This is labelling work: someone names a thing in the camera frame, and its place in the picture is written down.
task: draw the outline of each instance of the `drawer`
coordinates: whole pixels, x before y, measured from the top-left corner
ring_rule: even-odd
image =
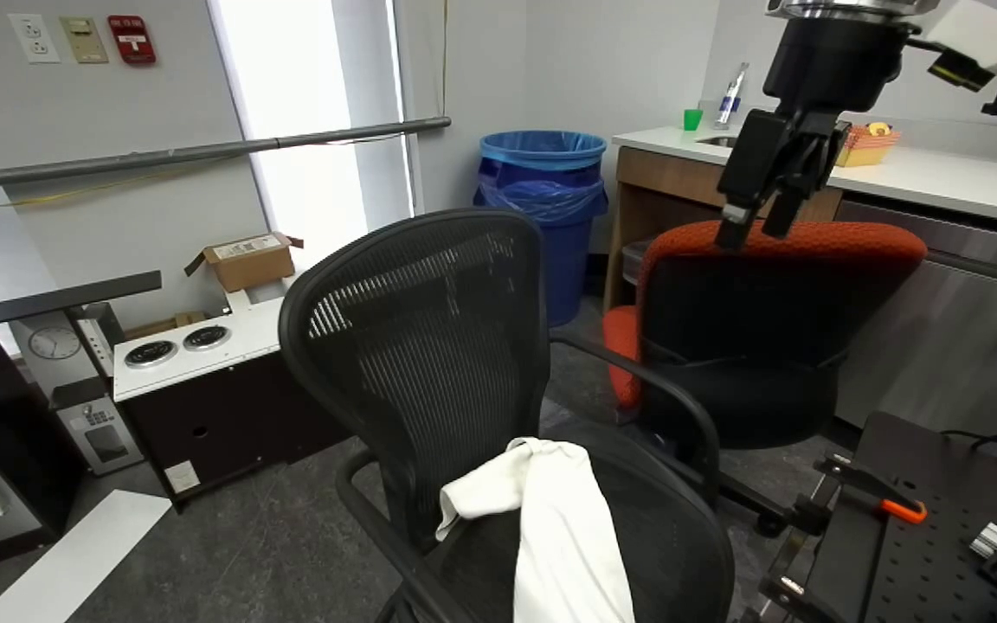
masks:
[[[133,432],[174,494],[229,482],[263,464],[263,418],[246,389],[220,376],[144,396],[133,406]]]
[[[685,199],[695,206],[720,207],[728,199],[716,192],[720,167],[624,149],[617,162],[617,181],[626,187],[642,187],[653,193]]]
[[[271,416],[263,418],[265,459],[297,462],[348,438],[301,396],[281,358],[246,365],[243,378],[257,389],[249,409]]]

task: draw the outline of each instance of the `white towel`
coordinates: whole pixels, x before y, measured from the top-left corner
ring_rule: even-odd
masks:
[[[518,438],[439,490],[436,541],[455,517],[522,508],[514,623],[632,623],[632,595],[591,462],[573,445]]]

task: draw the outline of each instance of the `machine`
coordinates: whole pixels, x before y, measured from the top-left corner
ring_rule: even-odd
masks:
[[[120,344],[120,327],[106,301],[155,288],[159,274],[148,271],[0,301],[0,324],[11,324],[27,376],[92,476],[143,462],[106,393],[115,378],[115,344]]]
[[[763,236],[787,236],[843,147],[843,110],[867,110],[896,81],[904,44],[939,50],[935,77],[978,89],[997,77],[997,10],[976,0],[767,0],[787,31],[763,81],[776,110],[751,110],[720,178],[716,245],[739,249],[773,200]]]

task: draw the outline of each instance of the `blue trash bin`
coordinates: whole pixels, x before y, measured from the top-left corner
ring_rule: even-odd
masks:
[[[582,132],[500,132],[482,142],[473,206],[544,234],[548,327],[578,317],[591,222],[606,214],[606,142]]]

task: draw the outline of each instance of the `window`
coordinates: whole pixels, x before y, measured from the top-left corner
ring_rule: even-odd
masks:
[[[211,0],[246,138],[403,119],[393,0]],[[257,152],[276,234],[301,268],[410,214],[403,138]]]

